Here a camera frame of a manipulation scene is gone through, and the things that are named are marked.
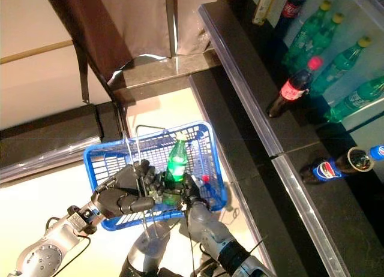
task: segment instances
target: yellow bottle cap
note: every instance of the yellow bottle cap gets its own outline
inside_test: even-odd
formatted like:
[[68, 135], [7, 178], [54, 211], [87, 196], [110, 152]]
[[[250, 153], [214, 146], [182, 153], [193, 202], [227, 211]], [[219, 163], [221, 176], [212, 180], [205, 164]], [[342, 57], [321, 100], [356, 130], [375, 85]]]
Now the yellow bottle cap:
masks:
[[178, 133], [176, 133], [176, 139], [182, 140], [182, 141], [187, 141], [187, 136], [184, 133], [178, 132]]
[[332, 17], [332, 21], [337, 24], [340, 24], [341, 22], [343, 22], [343, 20], [344, 20], [344, 15], [342, 15], [341, 13], [335, 13], [334, 16]]
[[323, 11], [328, 11], [331, 9], [331, 2], [328, 1], [328, 0], [324, 0], [321, 5], [320, 5], [320, 9], [323, 10]]
[[371, 38], [367, 37], [367, 36], [364, 36], [362, 38], [359, 39], [358, 41], [358, 44], [360, 47], [368, 47], [370, 44], [371, 44]]

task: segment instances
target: white floor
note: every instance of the white floor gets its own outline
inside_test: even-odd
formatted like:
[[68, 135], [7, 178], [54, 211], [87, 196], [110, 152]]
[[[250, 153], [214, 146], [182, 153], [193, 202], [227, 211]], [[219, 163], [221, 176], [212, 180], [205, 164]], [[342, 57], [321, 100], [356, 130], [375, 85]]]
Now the white floor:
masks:
[[[128, 109], [128, 124], [132, 133], [137, 125], [171, 128], [199, 120], [202, 120], [202, 116], [190, 89], [138, 101]], [[144, 128], [139, 134], [148, 131]], [[22, 250], [44, 234], [49, 217], [64, 216], [68, 206], [81, 207], [89, 201], [90, 196], [91, 189], [83, 164], [51, 171], [0, 189], [0, 276], [12, 272]], [[235, 198], [231, 205], [233, 209], [230, 212], [222, 210], [220, 218], [239, 243], [250, 250], [255, 240]], [[161, 266], [182, 276], [189, 276], [192, 272], [190, 241], [178, 233], [179, 227], [177, 225], [171, 232]], [[100, 227], [91, 236], [90, 247], [62, 271], [60, 277], [118, 276], [131, 245], [142, 231], [141, 226], [113, 232]], [[82, 246], [75, 248], [72, 254], [79, 252]], [[193, 252], [197, 268], [201, 258], [199, 247], [194, 246]]]

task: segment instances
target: soda bottle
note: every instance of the soda bottle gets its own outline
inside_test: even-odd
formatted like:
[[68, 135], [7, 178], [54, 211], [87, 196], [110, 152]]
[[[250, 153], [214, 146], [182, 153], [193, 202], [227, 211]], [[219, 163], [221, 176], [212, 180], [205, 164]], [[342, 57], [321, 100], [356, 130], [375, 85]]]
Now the soda bottle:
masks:
[[326, 112], [324, 117], [327, 118], [328, 122], [341, 122], [346, 116], [351, 115], [370, 102], [378, 99], [383, 92], [384, 76], [365, 82], [360, 85], [357, 90], [340, 101], [335, 107]]
[[289, 104], [292, 104], [308, 91], [312, 82], [313, 71], [319, 69], [323, 64], [320, 57], [312, 57], [308, 62], [308, 67], [298, 71], [291, 76], [281, 88], [278, 97], [267, 108], [267, 114], [270, 118], [279, 117], [283, 114]]
[[277, 38], [283, 39], [284, 36], [286, 36], [290, 24], [299, 14], [305, 1], [306, 0], [286, 1], [274, 31]]
[[175, 189], [175, 183], [181, 183], [188, 162], [185, 141], [187, 137], [183, 133], [176, 136], [176, 144], [168, 157], [165, 186], [167, 189]]
[[321, 184], [359, 172], [368, 172], [374, 161], [384, 159], [384, 145], [372, 147], [369, 152], [352, 147], [336, 160], [318, 159], [300, 171], [304, 183]]
[[298, 56], [293, 64], [295, 71], [304, 68], [308, 60], [314, 55], [320, 55], [331, 43], [339, 24], [343, 22], [344, 16], [341, 13], [333, 15], [332, 20], [324, 26], [305, 45], [305, 50]]
[[323, 94], [327, 88], [346, 74], [355, 66], [361, 52], [370, 44], [371, 39], [369, 37], [362, 37], [354, 46], [339, 53], [312, 83], [311, 96], [315, 97]]
[[268, 15], [272, 3], [274, 0], [259, 0], [257, 3], [257, 8], [254, 12], [254, 17], [252, 19], [252, 23], [256, 25], [263, 25]]
[[299, 33], [292, 41], [288, 52], [284, 55], [283, 64], [290, 69], [292, 61], [297, 57], [310, 38], [322, 27], [323, 20], [327, 11], [331, 9], [331, 3], [324, 0], [319, 9], [312, 14], [303, 24]]

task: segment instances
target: blue plastic basket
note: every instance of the blue plastic basket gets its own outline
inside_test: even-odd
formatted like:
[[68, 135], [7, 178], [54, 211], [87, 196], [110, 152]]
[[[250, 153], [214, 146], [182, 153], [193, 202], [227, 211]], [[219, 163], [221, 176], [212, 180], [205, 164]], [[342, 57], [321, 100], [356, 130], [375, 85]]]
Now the blue plastic basket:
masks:
[[[196, 122], [181, 127], [159, 131], [139, 137], [139, 147], [142, 159], [150, 161], [156, 171], [165, 171], [170, 151], [176, 142], [176, 133], [181, 132], [187, 136], [186, 148], [188, 164], [185, 171], [201, 178], [209, 176], [209, 183], [200, 188], [200, 194], [211, 205], [212, 211], [223, 208], [227, 201], [226, 191], [221, 178], [220, 166], [215, 147], [214, 136], [210, 124]], [[133, 162], [139, 160], [137, 141], [129, 139]], [[114, 175], [127, 164], [132, 164], [128, 146], [125, 141], [103, 143], [88, 147], [84, 152], [84, 162], [88, 172], [92, 191], [103, 183], [109, 176]], [[150, 211], [125, 215], [120, 218], [107, 219], [102, 222], [103, 227], [109, 231], [142, 223], [142, 219], [152, 221]], [[166, 204], [156, 204], [152, 210], [156, 221], [171, 218], [181, 218], [183, 213]]]

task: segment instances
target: green plastic bottle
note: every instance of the green plastic bottle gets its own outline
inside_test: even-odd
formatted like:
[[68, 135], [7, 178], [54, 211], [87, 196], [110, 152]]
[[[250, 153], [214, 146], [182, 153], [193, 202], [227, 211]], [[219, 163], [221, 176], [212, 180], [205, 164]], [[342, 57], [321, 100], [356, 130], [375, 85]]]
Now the green plastic bottle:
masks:
[[174, 189], [175, 183], [181, 183], [183, 180], [185, 166], [188, 162], [185, 141], [187, 141], [187, 137], [179, 133], [176, 136], [176, 144], [169, 154], [165, 180], [168, 189]]
[[339, 24], [343, 22], [344, 16], [341, 13], [335, 13], [332, 20], [313, 38], [306, 43], [304, 51], [298, 56], [293, 64], [293, 70], [298, 71], [307, 66], [308, 61], [315, 55], [320, 55], [331, 44], [335, 31]]
[[362, 37], [354, 46], [339, 53], [312, 83], [311, 96], [315, 97], [323, 94], [327, 88], [346, 74], [355, 66], [361, 52], [370, 44], [371, 39], [369, 37]]
[[283, 64], [288, 70], [292, 68], [293, 59], [300, 54], [310, 38], [322, 27], [325, 14], [329, 9], [331, 9], [331, 2], [324, 0], [319, 9], [304, 22], [299, 33], [297, 33], [295, 39], [292, 41], [288, 52], [284, 55]]
[[353, 91], [335, 107], [326, 112], [324, 117], [328, 119], [328, 122], [341, 122], [346, 116], [379, 99], [383, 92], [384, 76], [365, 82], [356, 91]]

